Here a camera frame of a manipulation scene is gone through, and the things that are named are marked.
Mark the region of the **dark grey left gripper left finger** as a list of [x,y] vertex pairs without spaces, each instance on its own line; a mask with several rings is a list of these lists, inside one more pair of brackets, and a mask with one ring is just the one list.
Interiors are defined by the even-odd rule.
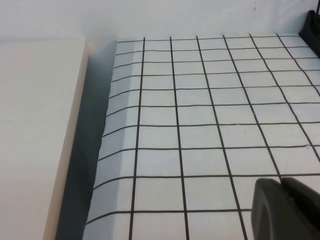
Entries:
[[280,227],[276,219],[285,203],[281,184],[273,179],[259,178],[255,182],[251,209],[251,225],[255,240],[279,240]]

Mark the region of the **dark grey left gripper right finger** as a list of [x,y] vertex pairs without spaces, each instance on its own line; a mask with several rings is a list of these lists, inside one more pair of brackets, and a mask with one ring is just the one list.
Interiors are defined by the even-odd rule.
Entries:
[[312,240],[320,239],[320,194],[293,177],[281,180]]

